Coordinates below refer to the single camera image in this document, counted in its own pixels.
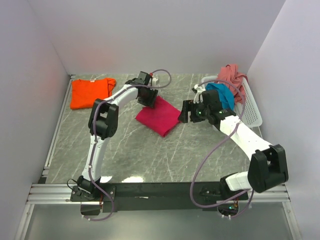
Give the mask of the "magenta t shirt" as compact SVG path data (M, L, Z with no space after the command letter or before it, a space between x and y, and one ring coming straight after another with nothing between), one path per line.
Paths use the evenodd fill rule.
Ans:
M157 96L154 108L143 107L135 119L164 138L180 123L178 120L180 113L169 102Z

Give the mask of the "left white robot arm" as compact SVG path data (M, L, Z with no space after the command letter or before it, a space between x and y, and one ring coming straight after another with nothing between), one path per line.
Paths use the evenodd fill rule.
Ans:
M120 109L135 99L146 107L154 107L158 95L158 90L152 89L155 86L153 73L141 71L112 96L94 101L88 122L89 152L82 174L77 179L77 186L88 201L94 201L100 195L98 185L102 177L104 154L108 142L117 131Z

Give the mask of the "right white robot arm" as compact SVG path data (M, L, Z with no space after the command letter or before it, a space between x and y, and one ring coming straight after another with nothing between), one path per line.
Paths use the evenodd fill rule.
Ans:
M272 145L246 126L236 113L222 107L217 90L205 90L196 85L193 100L185 100L178 120L182 123L208 121L218 131L229 136L249 158L249 169L220 179L219 193L230 200L242 190L262 193L289 179L285 149Z

